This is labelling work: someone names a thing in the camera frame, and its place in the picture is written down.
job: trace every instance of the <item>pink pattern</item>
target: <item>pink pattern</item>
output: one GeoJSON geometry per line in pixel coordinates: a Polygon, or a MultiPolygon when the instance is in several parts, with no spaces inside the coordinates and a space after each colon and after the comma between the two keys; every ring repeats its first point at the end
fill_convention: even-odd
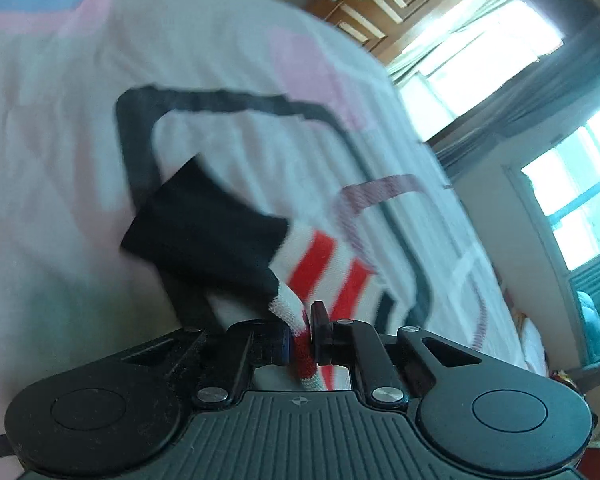
{"type": "MultiPolygon", "coordinates": [[[[371,269],[371,257],[366,251],[364,242],[358,233],[356,224],[357,216],[367,207],[374,206],[390,198],[395,198],[404,193],[417,192],[424,195],[433,206],[433,209],[438,213],[441,224],[445,228],[445,232],[451,242],[456,256],[460,258],[461,251],[456,240],[454,239],[451,229],[448,227],[444,215],[438,210],[436,203],[431,199],[425,186],[420,179],[414,174],[392,175],[371,182],[363,182],[353,186],[344,187],[337,195],[334,201],[336,209],[336,220],[340,224],[340,228],[347,239],[347,242],[352,247],[356,255],[365,262],[371,269]]],[[[469,284],[478,299],[478,323],[476,325],[474,338],[472,339],[472,348],[479,350],[484,344],[484,339],[487,335],[488,311],[480,290],[475,283],[475,280],[469,276],[469,284]]]]}
{"type": "Polygon", "coordinates": [[[11,34],[51,33],[60,36],[92,34],[109,15],[112,0],[83,0],[59,12],[0,12],[0,31],[11,34]]]}
{"type": "Polygon", "coordinates": [[[320,103],[350,131],[369,127],[365,101],[355,82],[339,72],[311,36],[275,27],[269,32],[273,67],[295,101],[320,103]]]}

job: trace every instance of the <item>metal screw head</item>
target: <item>metal screw head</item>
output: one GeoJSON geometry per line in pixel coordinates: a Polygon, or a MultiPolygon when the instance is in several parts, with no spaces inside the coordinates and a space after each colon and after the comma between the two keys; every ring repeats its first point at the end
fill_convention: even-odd
{"type": "Polygon", "coordinates": [[[387,404],[393,404],[404,398],[404,393],[398,388],[392,388],[391,386],[382,386],[376,388],[371,393],[371,396],[378,402],[385,402],[387,404]]]}
{"type": "Polygon", "coordinates": [[[223,388],[217,388],[216,386],[209,386],[198,391],[198,398],[202,402],[208,402],[209,404],[213,404],[214,402],[222,402],[223,400],[226,400],[228,396],[229,393],[227,393],[227,390],[223,388]]]}

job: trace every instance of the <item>blue pillow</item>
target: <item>blue pillow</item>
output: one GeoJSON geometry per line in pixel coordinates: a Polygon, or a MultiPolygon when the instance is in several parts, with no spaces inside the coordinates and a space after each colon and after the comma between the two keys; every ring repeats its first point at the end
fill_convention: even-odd
{"type": "Polygon", "coordinates": [[[589,294],[578,291],[578,300],[584,319],[584,332],[591,363],[600,359],[600,316],[589,294]]]}

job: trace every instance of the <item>bedsheet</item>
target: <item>bedsheet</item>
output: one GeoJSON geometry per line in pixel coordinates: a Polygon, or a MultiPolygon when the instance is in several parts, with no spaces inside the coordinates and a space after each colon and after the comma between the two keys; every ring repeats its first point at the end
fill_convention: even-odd
{"type": "Polygon", "coordinates": [[[397,300],[387,332],[409,319],[525,367],[448,179],[344,34],[273,0],[0,0],[0,433],[27,384],[178,327],[119,244],[194,155],[347,243],[397,300]]]}

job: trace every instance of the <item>cabinet door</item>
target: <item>cabinet door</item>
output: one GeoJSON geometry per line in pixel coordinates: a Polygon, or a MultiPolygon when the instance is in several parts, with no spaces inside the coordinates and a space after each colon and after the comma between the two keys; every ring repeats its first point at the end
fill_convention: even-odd
{"type": "Polygon", "coordinates": [[[461,0],[314,0],[307,10],[389,63],[461,0]]]}

